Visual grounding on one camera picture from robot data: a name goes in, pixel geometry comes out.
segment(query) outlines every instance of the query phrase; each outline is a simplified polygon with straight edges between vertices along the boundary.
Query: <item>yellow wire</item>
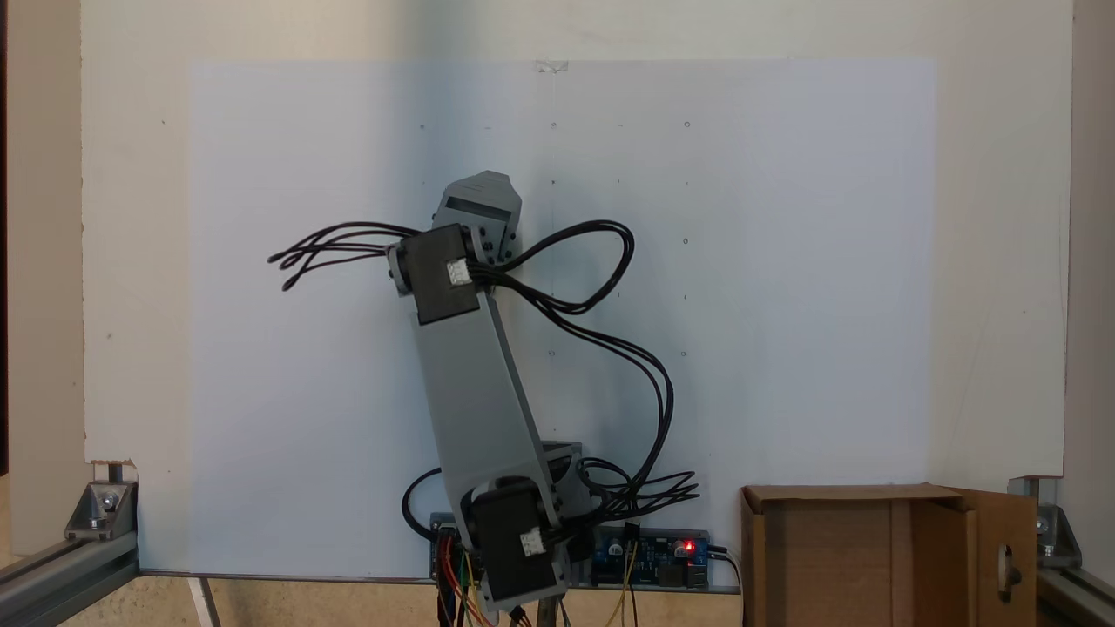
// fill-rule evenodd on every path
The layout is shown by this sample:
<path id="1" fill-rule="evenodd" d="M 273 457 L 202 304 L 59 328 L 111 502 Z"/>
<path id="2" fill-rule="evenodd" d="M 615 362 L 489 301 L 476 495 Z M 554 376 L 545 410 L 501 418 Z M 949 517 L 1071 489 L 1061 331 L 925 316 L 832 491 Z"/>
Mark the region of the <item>yellow wire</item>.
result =
<path id="1" fill-rule="evenodd" d="M 636 543 L 634 548 L 631 550 L 631 563 L 628 566 L 628 571 L 623 576 L 623 589 L 620 590 L 620 600 L 615 604 L 615 609 L 612 610 L 611 618 L 608 623 L 604 623 L 604 627 L 612 627 L 612 621 L 615 620 L 615 615 L 619 614 L 620 608 L 623 607 L 623 596 L 627 595 L 628 582 L 631 580 L 631 572 L 634 570 L 634 557 L 639 552 L 639 544 Z"/>
<path id="2" fill-rule="evenodd" d="M 476 606 L 476 610 L 479 611 L 481 604 L 479 600 L 476 598 L 476 589 L 479 588 L 481 585 L 479 581 L 477 581 L 476 578 L 473 577 L 473 558 L 468 554 L 468 551 L 465 551 L 465 565 L 468 567 L 468 590 L 465 594 L 468 594 L 469 591 L 472 592 L 473 605 Z M 468 624 L 472 625 L 473 624 L 472 617 L 466 616 L 466 618 L 468 618 Z"/>

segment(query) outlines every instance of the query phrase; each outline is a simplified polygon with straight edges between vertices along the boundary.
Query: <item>blue circuit board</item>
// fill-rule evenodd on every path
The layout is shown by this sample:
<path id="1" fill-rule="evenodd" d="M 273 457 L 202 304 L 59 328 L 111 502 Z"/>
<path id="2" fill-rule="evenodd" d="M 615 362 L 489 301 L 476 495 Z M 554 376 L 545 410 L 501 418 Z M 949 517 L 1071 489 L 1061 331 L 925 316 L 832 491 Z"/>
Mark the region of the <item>blue circuit board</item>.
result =
<path id="1" fill-rule="evenodd" d="M 630 547 L 623 528 L 597 531 L 592 553 L 593 586 L 622 586 L 630 565 Z M 708 533 L 682 529 L 642 529 L 631 570 L 631 586 L 638 588 L 708 588 Z"/>

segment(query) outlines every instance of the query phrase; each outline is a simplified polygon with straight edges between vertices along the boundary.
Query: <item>white connector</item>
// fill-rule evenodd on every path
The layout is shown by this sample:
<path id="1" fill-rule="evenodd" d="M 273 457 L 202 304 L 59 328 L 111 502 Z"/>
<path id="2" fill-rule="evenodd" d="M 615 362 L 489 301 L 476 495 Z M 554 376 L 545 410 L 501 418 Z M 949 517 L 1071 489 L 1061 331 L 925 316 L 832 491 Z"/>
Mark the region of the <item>white connector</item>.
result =
<path id="1" fill-rule="evenodd" d="M 445 269 L 449 271 L 449 282 L 455 286 L 467 286 L 473 282 L 473 278 L 468 274 L 468 263 L 464 257 L 455 261 L 447 261 Z"/>
<path id="2" fill-rule="evenodd" d="M 520 533 L 518 541 L 523 543 L 523 554 L 526 557 L 541 556 L 546 552 L 546 547 L 542 543 L 542 530 L 537 527 L 526 533 Z"/>

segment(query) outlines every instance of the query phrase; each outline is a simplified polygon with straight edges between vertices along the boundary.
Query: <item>wall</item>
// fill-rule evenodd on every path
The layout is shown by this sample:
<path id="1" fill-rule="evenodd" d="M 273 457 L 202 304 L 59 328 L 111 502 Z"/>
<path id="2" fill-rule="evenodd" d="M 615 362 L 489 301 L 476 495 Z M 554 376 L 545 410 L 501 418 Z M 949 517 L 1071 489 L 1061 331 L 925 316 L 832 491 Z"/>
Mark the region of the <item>wall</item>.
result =
<path id="1" fill-rule="evenodd" d="M 62 539 L 81 489 L 78 0 L 9 0 L 8 411 L 12 550 Z"/>
<path id="2" fill-rule="evenodd" d="M 1115 585 L 1115 2 L 1077 0 L 1073 27 L 1073 222 L 1058 501 L 1084 567 Z"/>
<path id="3" fill-rule="evenodd" d="M 83 11 L 86 455 L 142 527 L 190 502 L 190 71 L 212 59 L 928 57 L 938 67 L 930 478 L 1061 470 L 1068 0 L 96 0 Z M 184 568 L 183 543 L 143 543 Z"/>

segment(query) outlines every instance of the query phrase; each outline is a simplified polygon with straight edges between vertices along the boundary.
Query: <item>red wire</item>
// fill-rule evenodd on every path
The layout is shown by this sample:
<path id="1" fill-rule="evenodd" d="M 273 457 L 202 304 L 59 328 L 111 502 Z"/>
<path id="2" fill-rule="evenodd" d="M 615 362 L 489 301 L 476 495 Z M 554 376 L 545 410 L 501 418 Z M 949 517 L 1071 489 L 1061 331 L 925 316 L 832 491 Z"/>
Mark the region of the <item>red wire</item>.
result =
<path id="1" fill-rule="evenodd" d="M 444 554 L 443 553 L 444 546 L 445 544 L 440 540 L 437 541 L 437 557 L 438 557 L 438 559 L 442 559 L 442 557 Z M 443 570 L 443 575 L 444 575 L 445 573 L 445 567 L 444 566 L 442 567 L 442 570 Z M 446 607 L 446 605 L 445 605 L 445 597 L 442 595 L 442 586 L 440 586 L 439 582 L 437 585 L 437 601 L 439 604 L 442 604 L 442 611 L 444 611 L 445 612 L 445 617 L 448 618 L 449 617 L 449 608 Z"/>
<path id="2" fill-rule="evenodd" d="M 457 576 L 453 573 L 453 565 L 450 563 L 448 553 L 442 556 L 442 563 L 443 563 L 442 570 L 445 571 L 446 579 L 448 579 L 449 585 L 453 586 L 455 590 L 457 590 L 457 594 L 460 595 L 460 598 L 465 599 L 465 607 L 468 608 L 468 612 L 472 614 L 473 617 L 476 618 L 476 620 L 479 620 L 482 624 L 487 625 L 488 627 L 494 627 L 491 623 L 488 623 L 487 618 L 484 618 L 484 616 L 481 615 L 479 609 L 475 605 L 473 605 L 473 600 L 468 598 L 466 590 L 464 589 L 464 587 L 460 586 L 460 582 L 457 581 Z"/>

